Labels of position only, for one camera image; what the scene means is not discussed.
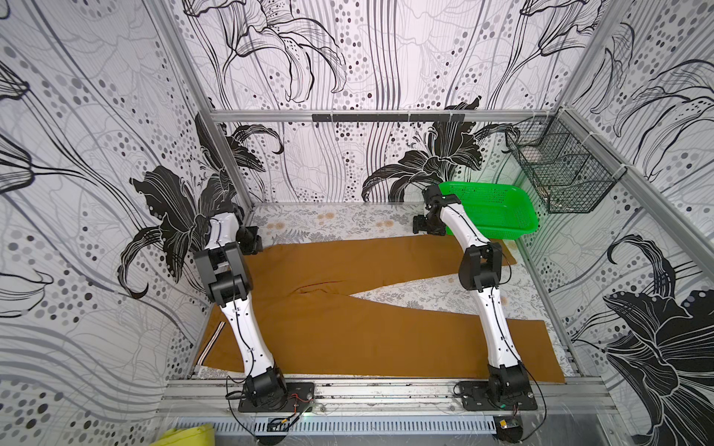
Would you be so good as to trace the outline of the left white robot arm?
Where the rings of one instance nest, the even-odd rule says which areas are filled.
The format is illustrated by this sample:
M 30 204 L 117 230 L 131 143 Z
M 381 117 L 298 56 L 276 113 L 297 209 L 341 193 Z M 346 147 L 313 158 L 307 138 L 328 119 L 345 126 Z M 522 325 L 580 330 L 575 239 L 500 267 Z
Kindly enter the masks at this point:
M 245 226 L 236 212 L 210 217 L 210 233 L 195 262 L 209 300 L 227 318 L 244 364 L 242 412 L 276 410 L 287 386 L 269 351 L 253 308 L 253 281 L 245 256 L 262 251 L 258 228 Z

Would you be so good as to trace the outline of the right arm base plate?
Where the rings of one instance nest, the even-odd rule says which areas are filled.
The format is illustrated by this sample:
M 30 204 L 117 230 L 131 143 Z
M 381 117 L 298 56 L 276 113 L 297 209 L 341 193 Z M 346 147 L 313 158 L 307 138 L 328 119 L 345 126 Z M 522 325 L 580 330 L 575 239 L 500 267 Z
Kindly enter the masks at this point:
M 469 412 L 501 411 L 528 412 L 538 409 L 536 396 L 529 384 L 520 387 L 501 387 L 498 382 L 459 381 L 454 394 Z

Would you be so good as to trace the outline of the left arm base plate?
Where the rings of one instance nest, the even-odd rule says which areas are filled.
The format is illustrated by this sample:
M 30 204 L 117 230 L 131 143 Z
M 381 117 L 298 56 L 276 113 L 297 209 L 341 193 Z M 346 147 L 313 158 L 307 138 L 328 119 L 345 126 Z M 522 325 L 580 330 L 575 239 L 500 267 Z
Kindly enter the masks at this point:
M 239 403 L 238 411 L 259 414 L 297 414 L 312 404 L 314 392 L 314 382 L 288 381 L 285 390 L 277 388 L 266 396 L 256 397 L 252 400 L 243 399 Z

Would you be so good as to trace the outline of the green plastic basket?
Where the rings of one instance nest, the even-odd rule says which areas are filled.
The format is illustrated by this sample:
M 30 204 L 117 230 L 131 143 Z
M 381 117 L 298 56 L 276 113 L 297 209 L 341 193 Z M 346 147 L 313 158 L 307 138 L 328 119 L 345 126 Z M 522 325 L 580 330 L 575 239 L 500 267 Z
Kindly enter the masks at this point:
M 459 181 L 443 182 L 439 187 L 443 195 L 457 195 L 467 216 L 489 239 L 517 240 L 539 228 L 530 197 L 518 187 Z

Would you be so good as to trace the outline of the brown long pants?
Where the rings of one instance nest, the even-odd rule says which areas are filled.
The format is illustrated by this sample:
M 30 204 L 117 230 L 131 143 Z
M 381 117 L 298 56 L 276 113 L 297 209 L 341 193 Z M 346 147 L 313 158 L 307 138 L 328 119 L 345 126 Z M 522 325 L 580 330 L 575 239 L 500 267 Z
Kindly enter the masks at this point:
M 433 235 L 269 247 L 247 258 L 260 332 L 287 374 L 486 379 L 478 316 L 363 299 L 457 273 L 462 257 Z

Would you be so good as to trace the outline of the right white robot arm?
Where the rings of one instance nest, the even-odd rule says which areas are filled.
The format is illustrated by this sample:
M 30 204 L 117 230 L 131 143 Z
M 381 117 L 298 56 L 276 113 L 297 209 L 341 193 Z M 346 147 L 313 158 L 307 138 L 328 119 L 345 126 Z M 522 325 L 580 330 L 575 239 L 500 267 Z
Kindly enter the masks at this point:
M 485 396 L 499 409 L 524 406 L 533 392 L 502 307 L 502 247 L 477 229 L 457 195 L 445 195 L 432 185 L 422 191 L 422 196 L 425 213 L 414 217 L 413 232 L 444 236 L 451 230 L 463 250 L 459 282 L 476 297 L 487 345 L 489 379 Z

